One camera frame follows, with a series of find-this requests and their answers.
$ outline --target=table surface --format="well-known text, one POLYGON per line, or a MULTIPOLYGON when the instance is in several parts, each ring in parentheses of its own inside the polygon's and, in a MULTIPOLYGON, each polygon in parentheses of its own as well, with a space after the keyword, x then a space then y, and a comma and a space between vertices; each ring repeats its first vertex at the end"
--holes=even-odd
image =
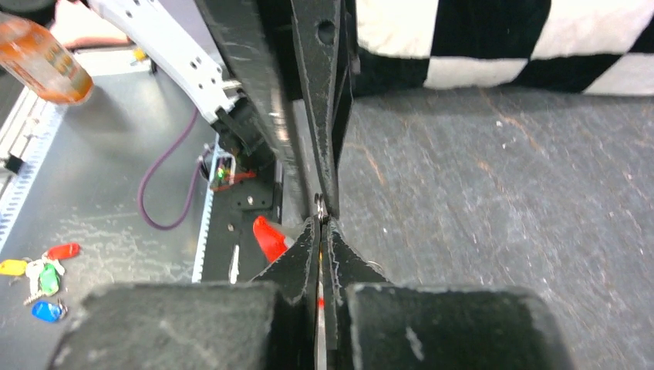
MULTIPOLYGON (((95 100, 69 111, 23 213, 39 211, 22 215, 0 256, 81 240, 64 277, 73 306, 94 284, 190 278, 197 216, 161 233, 133 203, 190 103, 166 79, 137 81, 102 78, 95 100)), ((397 284, 533 289, 579 368, 651 368, 652 125, 654 99, 462 89, 357 100, 340 170, 344 232, 397 284)), ((169 163, 153 184, 166 198, 149 207, 163 220, 180 209, 185 168, 169 163)), ((26 289, 0 284, 3 369, 44 364, 34 347, 46 353, 60 330, 29 317, 26 289)))

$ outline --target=hole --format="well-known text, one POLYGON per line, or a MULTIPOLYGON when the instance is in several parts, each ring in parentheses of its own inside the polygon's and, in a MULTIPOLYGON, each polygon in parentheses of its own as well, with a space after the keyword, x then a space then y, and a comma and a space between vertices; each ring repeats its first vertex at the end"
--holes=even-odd
POLYGON ((318 40, 324 45, 334 45, 336 26, 332 21, 322 21, 318 24, 318 40))

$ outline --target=checkered cloth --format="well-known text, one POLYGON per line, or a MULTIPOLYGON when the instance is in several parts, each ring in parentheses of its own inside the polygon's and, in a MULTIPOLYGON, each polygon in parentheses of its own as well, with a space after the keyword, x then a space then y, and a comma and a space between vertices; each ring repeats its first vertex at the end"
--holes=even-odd
POLYGON ((654 0, 357 0, 357 96, 503 84, 654 95, 654 0))

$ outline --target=white square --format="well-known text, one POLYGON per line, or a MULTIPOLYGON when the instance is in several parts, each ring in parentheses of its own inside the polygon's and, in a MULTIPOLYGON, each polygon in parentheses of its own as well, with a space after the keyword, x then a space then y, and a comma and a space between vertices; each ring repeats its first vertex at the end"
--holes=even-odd
POLYGON ((592 95, 654 95, 654 54, 627 54, 585 91, 592 95))
POLYGON ((624 54, 654 15, 654 0, 551 0, 532 59, 624 54))
POLYGON ((429 58, 438 1, 357 0, 359 45, 379 56, 429 58))
POLYGON ((430 89, 497 86, 513 81, 526 65, 526 59, 433 57, 424 86, 430 89))

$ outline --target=blue key tag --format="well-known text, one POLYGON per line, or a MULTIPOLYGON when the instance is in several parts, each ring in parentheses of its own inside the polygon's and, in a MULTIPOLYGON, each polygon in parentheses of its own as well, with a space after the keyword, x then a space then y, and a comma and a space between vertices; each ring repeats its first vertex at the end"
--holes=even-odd
POLYGON ((32 315, 45 322, 57 322, 66 316, 68 308, 58 300, 56 304, 47 301, 38 301, 32 307, 32 315))

